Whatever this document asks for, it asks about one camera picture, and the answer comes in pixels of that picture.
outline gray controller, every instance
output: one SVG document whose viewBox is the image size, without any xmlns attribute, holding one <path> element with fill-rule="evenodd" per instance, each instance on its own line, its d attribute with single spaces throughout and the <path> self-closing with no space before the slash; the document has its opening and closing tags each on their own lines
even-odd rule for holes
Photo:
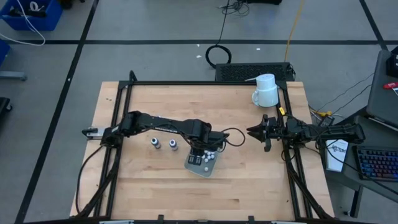
<svg viewBox="0 0 398 224">
<path fill-rule="evenodd" d="M 206 177 L 206 178 L 210 177 L 211 173 L 213 172 L 214 166 L 216 165 L 218 153 L 219 152 L 215 151 L 213 154 L 211 154 L 211 155 L 214 155 L 214 158 L 211 158 L 211 159 L 207 159 L 208 156 L 211 157 L 211 155 L 207 155 L 207 154 L 206 154 L 205 158 L 188 154 L 187 159 L 185 160 L 185 163 L 184 163 L 184 167 L 187 170 L 189 170 L 199 176 Z M 192 159 L 194 159 L 196 161 L 200 161 L 200 164 L 194 165 L 194 164 L 188 163 L 188 161 L 192 160 Z"/>
</svg>

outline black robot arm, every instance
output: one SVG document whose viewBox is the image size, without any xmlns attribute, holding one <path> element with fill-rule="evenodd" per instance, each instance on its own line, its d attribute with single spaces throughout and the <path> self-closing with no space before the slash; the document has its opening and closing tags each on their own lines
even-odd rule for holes
<svg viewBox="0 0 398 224">
<path fill-rule="evenodd" d="M 262 116 L 261 123 L 257 126 L 247 128 L 248 135 L 265 142 L 264 150 L 271 149 L 270 139 L 288 140 L 291 146 L 302 145 L 310 141 L 342 139 L 347 142 L 360 144 L 365 140 L 362 127 L 358 124 L 333 125 L 319 127 L 306 124 L 304 121 L 287 115 L 286 127 L 280 125 L 275 117 Z"/>
<path fill-rule="evenodd" d="M 116 147 L 123 137 L 135 136 L 151 129 L 181 135 L 191 145 L 191 154 L 196 156 L 203 155 L 205 149 L 216 151 L 222 148 L 229 136 L 228 133 L 212 131 L 210 123 L 199 119 L 176 121 L 132 111 L 118 125 L 104 130 L 101 145 Z"/>
</svg>

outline table leg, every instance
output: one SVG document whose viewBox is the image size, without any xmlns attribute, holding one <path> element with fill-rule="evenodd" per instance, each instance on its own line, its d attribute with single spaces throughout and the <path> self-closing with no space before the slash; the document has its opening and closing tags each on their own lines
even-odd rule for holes
<svg viewBox="0 0 398 224">
<path fill-rule="evenodd" d="M 361 199 L 362 199 L 362 192 L 363 192 L 363 186 L 359 186 L 359 189 L 356 190 L 354 193 L 354 199 L 353 199 L 353 204 L 351 205 L 351 210 L 348 212 L 344 212 L 345 215 L 348 215 L 353 218 L 358 218 L 359 206 L 361 205 Z"/>
</svg>

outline red object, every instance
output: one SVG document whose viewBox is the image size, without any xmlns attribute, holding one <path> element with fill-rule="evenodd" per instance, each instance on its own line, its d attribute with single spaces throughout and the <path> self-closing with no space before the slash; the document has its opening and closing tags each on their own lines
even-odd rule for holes
<svg viewBox="0 0 398 224">
<path fill-rule="evenodd" d="M 398 82 L 385 84 L 383 86 L 383 88 L 385 88 L 387 90 L 392 89 L 392 88 L 398 88 Z"/>
</svg>

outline yellow cable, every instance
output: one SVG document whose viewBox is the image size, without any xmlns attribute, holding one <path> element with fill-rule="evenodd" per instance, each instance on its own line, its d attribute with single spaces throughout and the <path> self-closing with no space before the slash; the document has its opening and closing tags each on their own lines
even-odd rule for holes
<svg viewBox="0 0 398 224">
<path fill-rule="evenodd" d="M 301 0 L 301 2 L 300 2 L 300 8 L 299 8 L 298 11 L 297 11 L 297 15 L 296 15 L 296 18 L 294 19 L 294 23 L 293 23 L 292 30 L 290 31 L 289 39 L 287 40 L 286 51 L 285 51 L 285 60 L 284 60 L 284 62 L 286 62 L 286 60 L 287 60 L 287 55 L 289 54 L 290 40 L 292 39 L 293 32 L 294 32 L 294 29 L 296 28 L 297 21 L 299 20 L 300 15 L 301 15 L 301 11 L 303 10 L 303 5 L 304 5 L 304 0 Z"/>
</svg>

